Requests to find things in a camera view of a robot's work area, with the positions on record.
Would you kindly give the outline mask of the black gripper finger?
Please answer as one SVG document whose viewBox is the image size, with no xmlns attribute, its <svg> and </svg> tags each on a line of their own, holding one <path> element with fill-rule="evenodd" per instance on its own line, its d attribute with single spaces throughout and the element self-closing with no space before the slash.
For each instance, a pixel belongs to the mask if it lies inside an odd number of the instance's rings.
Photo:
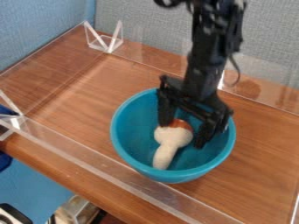
<svg viewBox="0 0 299 224">
<path fill-rule="evenodd" d="M 201 149 L 205 143 L 215 137 L 216 134 L 223 133 L 228 127 L 229 114 L 220 114 L 217 112 L 208 113 L 201 118 L 201 125 L 195 137 L 193 146 Z"/>
<path fill-rule="evenodd" d="M 173 121 L 176 105 L 164 95 L 157 96 L 157 121 L 159 125 L 165 127 Z"/>
</svg>

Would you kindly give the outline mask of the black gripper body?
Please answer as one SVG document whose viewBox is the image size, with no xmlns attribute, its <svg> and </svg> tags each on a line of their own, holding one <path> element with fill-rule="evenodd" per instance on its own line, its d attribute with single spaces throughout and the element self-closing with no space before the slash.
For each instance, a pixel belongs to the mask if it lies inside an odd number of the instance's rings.
<svg viewBox="0 0 299 224">
<path fill-rule="evenodd" d="M 187 69 L 183 79 L 163 74 L 156 95 L 164 95 L 173 101 L 176 109 L 183 109 L 200 121 L 208 113 L 213 112 L 228 113 L 229 118 L 233 114 L 232 109 L 217 95 L 220 76 L 219 69 L 211 73 Z"/>
</svg>

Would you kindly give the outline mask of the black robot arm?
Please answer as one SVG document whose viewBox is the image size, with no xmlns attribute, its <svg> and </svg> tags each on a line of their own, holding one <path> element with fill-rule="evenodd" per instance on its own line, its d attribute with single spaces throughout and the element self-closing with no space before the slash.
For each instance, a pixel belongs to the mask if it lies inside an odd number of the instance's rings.
<svg viewBox="0 0 299 224">
<path fill-rule="evenodd" d="M 200 120 L 195 146 L 203 147 L 228 127 L 233 110 L 219 98 L 224 66 L 235 64 L 233 53 L 243 42 L 241 25 L 247 0 L 153 0 L 163 8 L 185 5 L 192 14 L 191 51 L 181 79 L 160 76 L 157 121 L 165 127 L 177 109 Z"/>
</svg>

